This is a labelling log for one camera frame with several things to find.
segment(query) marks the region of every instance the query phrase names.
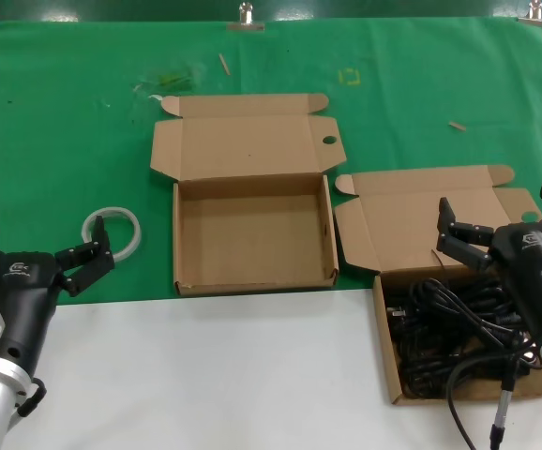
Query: green cloth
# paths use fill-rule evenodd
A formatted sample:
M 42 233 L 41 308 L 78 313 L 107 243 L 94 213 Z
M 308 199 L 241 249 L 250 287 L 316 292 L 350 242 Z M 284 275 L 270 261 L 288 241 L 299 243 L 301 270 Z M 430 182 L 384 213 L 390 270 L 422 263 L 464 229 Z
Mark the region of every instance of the green cloth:
M 323 114 L 338 119 L 348 157 L 332 184 L 336 173 L 504 163 L 538 199 L 539 27 L 501 18 L 275 22 L 263 33 L 215 22 L 0 23 L 0 249 L 75 246 L 83 220 L 104 206 L 130 209 L 143 227 L 130 259 L 60 303 L 176 296 L 173 181 L 149 169 L 154 124 L 167 116 L 148 96 L 177 89 L 326 93 Z M 130 227 L 110 228 L 123 247 Z M 339 289 L 370 285 L 341 268 Z

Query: yellow mark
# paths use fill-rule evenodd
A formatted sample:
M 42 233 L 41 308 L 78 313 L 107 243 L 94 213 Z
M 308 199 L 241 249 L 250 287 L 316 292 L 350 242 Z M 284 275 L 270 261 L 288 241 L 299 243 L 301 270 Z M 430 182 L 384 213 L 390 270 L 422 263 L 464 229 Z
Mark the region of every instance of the yellow mark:
M 358 86 L 361 83 L 361 74 L 357 68 L 345 68 L 338 70 L 338 80 L 340 84 L 346 83 L 347 86 Z

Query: open cardboard box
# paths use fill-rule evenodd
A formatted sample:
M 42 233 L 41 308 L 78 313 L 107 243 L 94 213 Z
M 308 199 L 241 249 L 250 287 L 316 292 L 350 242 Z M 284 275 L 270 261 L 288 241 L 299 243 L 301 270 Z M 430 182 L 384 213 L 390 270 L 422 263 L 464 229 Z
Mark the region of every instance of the open cardboard box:
M 181 294 L 330 287 L 338 257 L 327 178 L 346 157 L 323 94 L 165 97 L 152 169 L 173 186 Z
M 499 187 L 513 180 L 507 166 L 469 166 L 341 175 L 336 187 L 358 196 L 336 208 L 339 237 L 347 263 L 376 274 L 375 316 L 384 356 L 385 377 L 394 404 L 442 400 L 408 398 L 403 393 L 385 311 L 385 297 L 424 278 L 470 278 L 459 262 L 432 252 L 438 241 L 438 204 L 447 197 L 457 220 L 498 228 L 540 211 L 526 189 Z M 458 399 L 496 400 L 500 382 L 473 380 L 455 393 Z M 542 370 L 532 370 L 515 387 L 516 398 L 542 397 Z

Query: wooden stick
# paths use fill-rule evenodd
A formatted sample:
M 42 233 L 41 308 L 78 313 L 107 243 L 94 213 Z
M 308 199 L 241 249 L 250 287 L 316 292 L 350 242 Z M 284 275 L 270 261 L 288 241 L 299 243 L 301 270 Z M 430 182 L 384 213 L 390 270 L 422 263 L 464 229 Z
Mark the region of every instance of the wooden stick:
M 464 125 L 458 124 L 457 122 L 450 121 L 450 122 L 448 122 L 448 125 L 450 127 L 459 129 L 460 131 L 467 131 L 467 127 L 465 127 Z
M 230 75 L 232 75 L 232 73 L 230 72 L 230 68 L 227 67 L 227 63 L 225 62 L 225 58 L 223 57 L 223 55 L 221 53 L 218 54 L 218 59 L 221 60 L 221 64 L 223 65 L 223 68 L 225 69 L 225 73 L 227 73 L 227 76 L 229 77 Z

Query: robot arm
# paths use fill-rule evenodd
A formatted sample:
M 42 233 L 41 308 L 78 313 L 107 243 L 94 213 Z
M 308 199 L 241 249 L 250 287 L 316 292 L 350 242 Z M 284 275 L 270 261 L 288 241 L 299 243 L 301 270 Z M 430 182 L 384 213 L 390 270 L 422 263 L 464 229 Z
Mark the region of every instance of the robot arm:
M 55 255 L 0 251 L 0 447 L 8 430 L 46 394 L 34 377 L 61 291 L 75 296 L 114 268 L 102 217 L 92 242 Z M 38 389 L 28 398 L 32 384 Z
M 459 223 L 446 198 L 440 200 L 437 249 L 451 258 L 479 271 L 495 271 L 503 289 L 512 298 L 521 318 L 526 322 L 531 341 L 509 349 L 492 359 L 510 358 L 514 366 L 523 352 L 534 344 L 542 357 L 542 220 L 534 223 L 513 223 L 493 230 L 488 227 Z M 482 251 L 477 247 L 488 248 Z M 453 371 L 456 379 L 459 371 Z M 514 387 L 511 380 L 503 380 L 503 392 L 496 413 L 490 439 L 492 448 L 498 448 L 504 435 L 504 419 Z M 452 392 L 447 395 L 448 405 L 461 434 L 471 448 L 469 440 L 454 410 Z

